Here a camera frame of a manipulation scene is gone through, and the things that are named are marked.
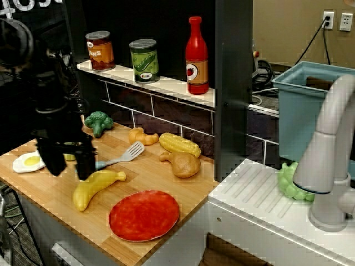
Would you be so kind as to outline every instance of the toy can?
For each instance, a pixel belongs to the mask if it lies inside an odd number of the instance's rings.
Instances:
[[[101,30],[88,33],[85,37],[93,70],[107,71],[114,69],[116,65],[110,33]]]
[[[156,41],[135,40],[129,44],[134,80],[137,83],[153,83],[160,79]]]

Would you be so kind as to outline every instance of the toy food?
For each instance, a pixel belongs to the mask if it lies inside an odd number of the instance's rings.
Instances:
[[[96,193],[112,185],[116,180],[125,181],[124,172],[101,170],[92,173],[85,181],[80,182],[73,195],[73,202],[77,210],[84,211]]]
[[[188,152],[195,155],[196,158],[201,154],[201,150],[196,143],[172,133],[162,134],[159,138],[159,142],[164,149],[170,152]]]
[[[76,145],[76,142],[65,142],[64,144],[66,145]],[[66,161],[74,161],[75,160],[75,155],[72,154],[64,154],[64,159]]]
[[[156,143],[159,139],[157,134],[147,135],[141,127],[135,127],[131,129],[128,133],[129,143],[133,144],[136,141],[140,141],[143,145],[148,146]]]
[[[127,241],[148,241],[165,235],[179,219],[173,196],[156,190],[140,191],[123,198],[111,210],[112,232]]]
[[[38,151],[23,154],[13,161],[12,169],[16,173],[28,173],[41,169],[45,166]]]
[[[93,129],[94,137],[101,137],[105,129],[113,127],[113,120],[104,112],[96,111],[85,119],[85,126]]]
[[[313,201],[315,198],[314,194],[308,193],[293,184],[293,175],[295,174],[297,165],[297,162],[293,162],[290,166],[287,166],[287,163],[282,164],[282,168],[278,172],[277,177],[278,187],[288,198]]]
[[[161,162],[168,160],[173,167],[173,174],[180,178],[188,178],[196,174],[201,167],[198,158],[188,152],[164,152],[159,156]]]

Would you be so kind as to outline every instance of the gray faucet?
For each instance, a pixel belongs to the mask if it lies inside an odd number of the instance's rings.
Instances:
[[[338,232],[355,211],[349,159],[355,130],[355,76],[338,78],[319,113],[316,130],[297,166],[293,183],[316,194],[308,214],[317,228]]]

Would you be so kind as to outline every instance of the white shelf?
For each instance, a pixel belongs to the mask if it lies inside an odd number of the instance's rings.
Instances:
[[[82,62],[77,65],[79,70],[102,76],[104,78],[117,80],[126,84],[141,87],[147,90],[162,93],[168,96],[177,97],[178,99],[190,101],[193,103],[205,105],[208,107],[215,107],[215,89],[210,88],[208,92],[202,95],[194,95],[188,92],[186,82],[170,79],[164,76],[155,83],[141,84],[134,81],[134,74],[132,68],[117,65],[114,69],[108,71],[95,71],[92,70],[90,60]]]
[[[312,203],[284,196],[278,189],[277,172],[246,159],[209,194],[209,201],[315,255],[340,265],[355,265],[355,221],[336,233],[316,228],[308,219]]]

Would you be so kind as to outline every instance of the shelf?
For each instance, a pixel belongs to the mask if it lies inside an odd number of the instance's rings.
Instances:
[[[78,64],[77,68],[87,73],[120,81],[125,84],[133,85],[146,90],[151,90],[168,96],[177,97],[181,100],[190,101],[192,103],[197,103],[212,108],[215,107],[215,89],[212,88],[210,88],[205,94],[194,95],[188,92],[186,82],[167,78],[164,76],[161,76],[160,80],[155,83],[141,84],[134,81],[134,74],[132,68],[126,68],[124,66],[117,65],[112,70],[95,71],[92,70],[90,60]]]

